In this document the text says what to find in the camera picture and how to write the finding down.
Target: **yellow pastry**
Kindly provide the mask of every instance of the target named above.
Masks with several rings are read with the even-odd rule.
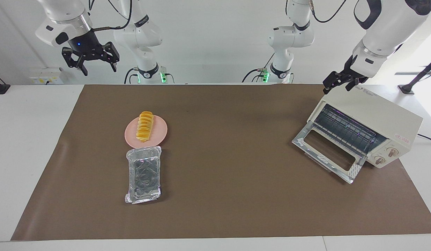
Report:
[[[136,131],[136,138],[142,142],[150,140],[150,134],[153,128],[153,114],[149,111],[143,111],[139,115],[138,130]]]

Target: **green light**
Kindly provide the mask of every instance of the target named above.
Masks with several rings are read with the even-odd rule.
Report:
[[[163,81],[163,83],[167,82],[167,78],[166,75],[164,75],[164,73],[160,73],[161,74],[161,81]]]
[[[264,83],[268,83],[268,79],[270,78],[270,73],[268,73],[267,71],[265,72],[265,76],[263,76],[262,81]]]

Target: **tabletop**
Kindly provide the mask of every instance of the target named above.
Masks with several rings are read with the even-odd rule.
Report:
[[[366,88],[423,117],[419,133],[431,137],[431,117],[415,96],[396,87]],[[82,89],[13,86],[0,96],[0,250],[431,250],[431,235],[10,242]],[[400,160],[431,211],[431,142],[418,137]]]

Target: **plate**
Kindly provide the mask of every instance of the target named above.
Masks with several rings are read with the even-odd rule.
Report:
[[[138,130],[139,117],[133,119],[127,126],[124,136],[127,144],[133,148],[158,146],[167,135],[167,124],[160,116],[153,116],[153,128],[150,133],[150,140],[142,142],[136,138],[136,131]]]

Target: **white wall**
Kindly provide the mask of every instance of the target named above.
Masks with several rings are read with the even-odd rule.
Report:
[[[112,0],[118,6],[118,0]],[[158,62],[167,67],[177,82],[239,82],[251,69],[263,67],[273,50],[267,43],[272,28],[291,25],[285,16],[285,0],[143,0],[151,18],[164,33],[164,42],[154,47]],[[342,0],[314,1],[317,15],[325,19]],[[294,49],[292,71],[295,82],[320,83],[332,70],[340,71],[365,31],[356,23],[348,1],[335,19],[327,24],[312,21],[315,43]],[[121,55],[118,72],[104,62],[86,62],[89,76],[66,67],[60,48],[42,43],[34,32],[45,14],[35,0],[0,0],[0,53],[15,64],[20,75],[31,67],[62,67],[71,84],[121,83],[126,71],[135,66],[131,53],[117,46]],[[124,24],[105,0],[96,0],[91,19],[94,27]],[[384,65],[373,81],[397,71],[416,47],[431,33],[431,15],[426,24]],[[114,41],[111,31],[98,34],[101,43]],[[11,73],[4,71],[4,77]]]

